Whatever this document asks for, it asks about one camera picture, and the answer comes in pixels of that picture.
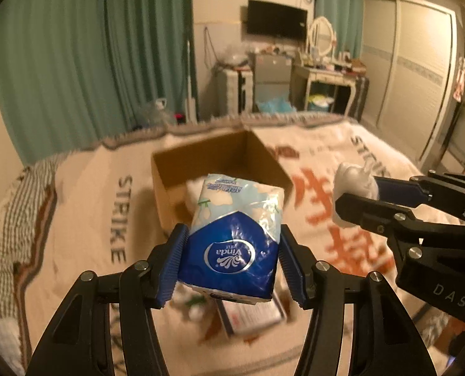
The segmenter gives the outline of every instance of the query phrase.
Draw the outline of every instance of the sliding wardrobe door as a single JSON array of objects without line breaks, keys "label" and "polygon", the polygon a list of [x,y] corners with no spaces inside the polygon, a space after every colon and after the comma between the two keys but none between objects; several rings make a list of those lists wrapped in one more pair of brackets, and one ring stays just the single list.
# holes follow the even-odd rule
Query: sliding wardrobe door
[{"label": "sliding wardrobe door", "polygon": [[378,127],[387,143],[419,161],[444,100],[452,18],[435,8],[400,0],[397,17],[397,48]]},{"label": "sliding wardrobe door", "polygon": [[372,131],[377,126],[391,69],[396,27],[395,0],[364,0],[361,59],[370,79],[361,122]]}]

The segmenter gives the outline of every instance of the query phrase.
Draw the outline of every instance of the blue tissue packaging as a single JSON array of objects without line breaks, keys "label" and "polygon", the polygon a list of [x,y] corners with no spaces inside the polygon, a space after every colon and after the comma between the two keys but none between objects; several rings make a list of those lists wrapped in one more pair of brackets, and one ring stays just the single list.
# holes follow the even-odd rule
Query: blue tissue packaging
[{"label": "blue tissue packaging", "polygon": [[219,299],[271,300],[283,198],[278,187],[210,174],[182,252],[179,281]]}]

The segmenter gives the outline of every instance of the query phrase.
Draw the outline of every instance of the wardrobe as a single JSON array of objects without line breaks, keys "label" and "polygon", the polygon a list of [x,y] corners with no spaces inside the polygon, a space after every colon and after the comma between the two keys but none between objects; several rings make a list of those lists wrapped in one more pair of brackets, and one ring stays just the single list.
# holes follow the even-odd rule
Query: wardrobe
[{"label": "wardrobe", "polygon": [[454,11],[425,0],[364,0],[363,11],[370,87],[361,123],[422,171],[435,168],[459,109],[462,27]]}]

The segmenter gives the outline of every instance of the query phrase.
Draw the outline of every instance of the cardboard box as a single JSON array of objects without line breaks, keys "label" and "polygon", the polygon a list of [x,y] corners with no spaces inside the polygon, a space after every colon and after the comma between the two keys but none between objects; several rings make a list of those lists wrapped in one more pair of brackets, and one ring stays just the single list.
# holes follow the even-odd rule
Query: cardboard box
[{"label": "cardboard box", "polygon": [[216,300],[222,325],[229,337],[254,337],[281,322],[287,314],[280,299],[273,293],[273,299],[255,305]]},{"label": "cardboard box", "polygon": [[217,173],[278,186],[285,190],[285,204],[293,189],[281,165],[247,130],[155,152],[151,165],[159,221],[167,235],[177,223],[191,225],[192,216],[185,205],[189,179]]}]

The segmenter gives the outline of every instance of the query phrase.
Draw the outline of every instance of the green curtain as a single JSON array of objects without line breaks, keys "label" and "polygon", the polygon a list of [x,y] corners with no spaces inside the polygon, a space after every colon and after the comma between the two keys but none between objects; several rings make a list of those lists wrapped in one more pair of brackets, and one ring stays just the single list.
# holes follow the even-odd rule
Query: green curtain
[{"label": "green curtain", "polygon": [[359,57],[363,30],[363,0],[315,0],[315,17],[325,16],[337,33],[337,52]]},{"label": "green curtain", "polygon": [[106,8],[114,79],[134,122],[137,109],[158,97],[166,97],[172,112],[183,112],[187,39],[184,21],[171,20],[184,18],[182,0],[106,0]]},{"label": "green curtain", "polygon": [[24,164],[140,122],[140,106],[185,100],[188,0],[4,0],[0,109]]}]

